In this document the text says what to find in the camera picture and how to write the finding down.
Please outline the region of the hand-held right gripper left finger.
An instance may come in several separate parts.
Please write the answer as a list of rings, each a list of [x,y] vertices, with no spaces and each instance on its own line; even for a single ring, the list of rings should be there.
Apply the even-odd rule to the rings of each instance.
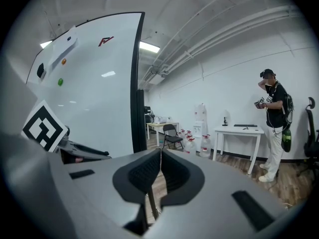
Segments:
[[[160,172],[160,149],[65,168],[89,202],[116,225],[144,234],[149,228],[146,200],[153,217],[159,217],[152,185]]]

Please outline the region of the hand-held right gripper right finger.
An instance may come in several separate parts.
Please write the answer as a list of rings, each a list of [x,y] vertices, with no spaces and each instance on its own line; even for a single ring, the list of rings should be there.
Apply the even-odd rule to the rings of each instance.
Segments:
[[[147,239],[253,238],[257,231],[232,197],[236,191],[247,191],[275,220],[286,213],[269,191],[227,164],[174,150],[163,149],[162,153],[197,166],[203,172],[204,183],[188,203],[164,206],[147,231]]]

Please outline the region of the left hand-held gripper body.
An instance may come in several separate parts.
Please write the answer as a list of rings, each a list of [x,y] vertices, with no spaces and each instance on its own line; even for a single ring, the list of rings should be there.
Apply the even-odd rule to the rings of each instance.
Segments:
[[[53,152],[67,127],[53,113],[46,101],[38,98],[1,57],[1,132],[20,135],[38,142]]]

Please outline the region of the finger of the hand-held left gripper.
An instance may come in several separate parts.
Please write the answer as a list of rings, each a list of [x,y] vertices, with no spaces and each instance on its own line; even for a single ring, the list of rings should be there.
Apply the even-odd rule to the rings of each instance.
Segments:
[[[107,151],[96,150],[69,140],[59,144],[59,151],[64,164],[111,159]]]

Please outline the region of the black-framed whiteboard on stand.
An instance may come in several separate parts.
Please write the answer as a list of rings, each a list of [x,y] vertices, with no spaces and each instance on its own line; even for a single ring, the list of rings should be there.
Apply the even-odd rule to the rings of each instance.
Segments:
[[[139,11],[90,20],[76,26],[76,43],[53,64],[53,42],[66,32],[36,55],[26,84],[70,128],[70,141],[113,158],[141,151],[145,136],[138,60],[144,18]],[[43,80],[36,74],[41,63],[47,71]]]

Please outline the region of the black whiteboard eraser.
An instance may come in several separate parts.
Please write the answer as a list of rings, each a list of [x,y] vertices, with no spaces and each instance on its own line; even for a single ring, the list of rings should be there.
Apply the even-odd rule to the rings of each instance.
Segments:
[[[40,79],[40,80],[43,80],[45,75],[46,75],[46,69],[45,69],[45,66],[43,63],[41,63],[39,66],[38,66],[38,69],[37,69],[37,77]]]

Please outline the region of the small white table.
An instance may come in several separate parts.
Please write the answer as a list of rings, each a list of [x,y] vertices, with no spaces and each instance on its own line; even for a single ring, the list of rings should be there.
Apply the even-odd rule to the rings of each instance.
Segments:
[[[218,150],[218,139],[221,138],[221,148],[220,148],[220,155],[223,155],[223,146],[224,146],[224,136],[225,135],[235,135],[235,136],[249,136],[249,137],[255,137],[256,138],[256,144],[253,154],[250,155],[250,167],[247,171],[247,175],[251,177],[259,146],[260,146],[260,140],[261,135],[264,134],[264,131],[259,127],[239,127],[239,126],[217,126],[214,128],[215,132],[215,138],[214,138],[214,148],[213,148],[213,158],[212,160],[215,161],[217,157],[217,150]]]

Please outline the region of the white water dispenser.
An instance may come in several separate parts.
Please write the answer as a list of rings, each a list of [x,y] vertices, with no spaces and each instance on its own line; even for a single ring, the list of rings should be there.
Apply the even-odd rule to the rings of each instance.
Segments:
[[[207,129],[207,110],[205,104],[199,104],[194,109],[195,121],[192,129],[196,151],[201,152],[201,143],[204,135],[208,134]]]

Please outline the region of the black folding chair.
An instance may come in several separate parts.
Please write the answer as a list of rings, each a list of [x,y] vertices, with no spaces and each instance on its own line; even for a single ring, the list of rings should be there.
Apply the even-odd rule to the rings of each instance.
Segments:
[[[171,149],[171,145],[173,145],[173,149],[181,148],[183,149],[183,138],[178,134],[176,128],[172,124],[166,124],[163,126],[164,140],[163,147],[168,147]]]

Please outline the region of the cream table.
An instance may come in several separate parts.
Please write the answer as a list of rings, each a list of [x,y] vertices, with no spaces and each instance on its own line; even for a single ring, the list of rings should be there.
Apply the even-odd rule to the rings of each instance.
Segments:
[[[178,130],[179,129],[179,123],[178,122],[166,122],[166,123],[146,123],[146,129],[147,129],[147,137],[148,140],[150,140],[150,128],[152,127],[153,130],[156,132],[156,140],[157,140],[157,147],[160,147],[160,134],[159,133],[163,133],[163,126],[164,125],[168,125],[168,124],[172,124],[175,126],[175,129]]]

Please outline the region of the white paper sheet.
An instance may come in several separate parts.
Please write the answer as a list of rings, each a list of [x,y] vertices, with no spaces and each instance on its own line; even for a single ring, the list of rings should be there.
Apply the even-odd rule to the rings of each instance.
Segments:
[[[74,45],[77,39],[77,29],[76,26],[73,26],[64,35],[55,40],[49,65],[53,64],[68,48]]]

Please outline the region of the white ceiling air conditioner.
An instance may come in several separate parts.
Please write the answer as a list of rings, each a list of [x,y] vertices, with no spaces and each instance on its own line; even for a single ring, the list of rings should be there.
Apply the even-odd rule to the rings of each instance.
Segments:
[[[165,76],[149,71],[142,79],[141,84],[143,86],[147,84],[157,85],[160,82],[162,82],[164,79],[165,79]]]

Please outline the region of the black office chair with headrest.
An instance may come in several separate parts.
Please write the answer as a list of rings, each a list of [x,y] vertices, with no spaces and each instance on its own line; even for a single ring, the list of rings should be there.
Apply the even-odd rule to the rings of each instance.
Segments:
[[[315,131],[314,117],[312,109],[315,108],[315,101],[312,97],[308,97],[309,104],[306,106],[306,113],[308,116],[309,130],[308,139],[304,144],[304,153],[307,157],[305,165],[307,166],[304,170],[297,173],[297,177],[300,177],[303,172],[311,170],[314,174],[314,180],[317,179],[316,170],[319,171],[319,130]]]

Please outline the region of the white ceiling pipes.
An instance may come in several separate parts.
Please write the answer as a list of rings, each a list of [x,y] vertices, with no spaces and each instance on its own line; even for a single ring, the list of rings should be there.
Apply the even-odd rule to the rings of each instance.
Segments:
[[[190,49],[186,50],[167,68],[162,70],[160,75],[168,75],[188,60],[195,58],[206,50],[250,29],[264,24],[272,23],[289,17],[302,16],[301,10],[296,5],[283,5],[266,9],[264,11],[244,17],[228,26],[209,35],[205,39],[199,41]]]

